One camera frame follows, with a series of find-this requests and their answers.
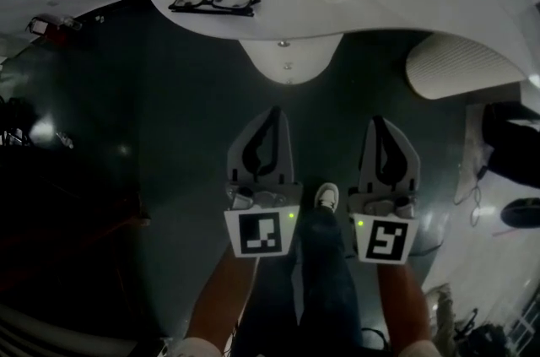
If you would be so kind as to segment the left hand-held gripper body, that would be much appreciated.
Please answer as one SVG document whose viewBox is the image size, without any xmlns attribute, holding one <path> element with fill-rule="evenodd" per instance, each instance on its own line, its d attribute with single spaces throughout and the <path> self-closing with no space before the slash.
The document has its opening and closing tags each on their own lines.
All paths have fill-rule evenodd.
<svg viewBox="0 0 540 357">
<path fill-rule="evenodd" d="M 229 207 L 224 220 L 236 257 L 281 257 L 289 253 L 300 215 L 301 184 L 265 187 L 230 183 L 226 193 Z"/>
</svg>

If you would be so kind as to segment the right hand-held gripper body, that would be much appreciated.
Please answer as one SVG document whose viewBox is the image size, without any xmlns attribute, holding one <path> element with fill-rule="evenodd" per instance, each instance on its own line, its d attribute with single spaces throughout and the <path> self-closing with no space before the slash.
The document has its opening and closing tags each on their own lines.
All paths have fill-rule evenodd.
<svg viewBox="0 0 540 357">
<path fill-rule="evenodd" d="M 419 220 L 418 188 L 395 192 L 348 190 L 347 210 L 355 256 L 361 262 L 404 264 L 412 250 Z"/>
</svg>

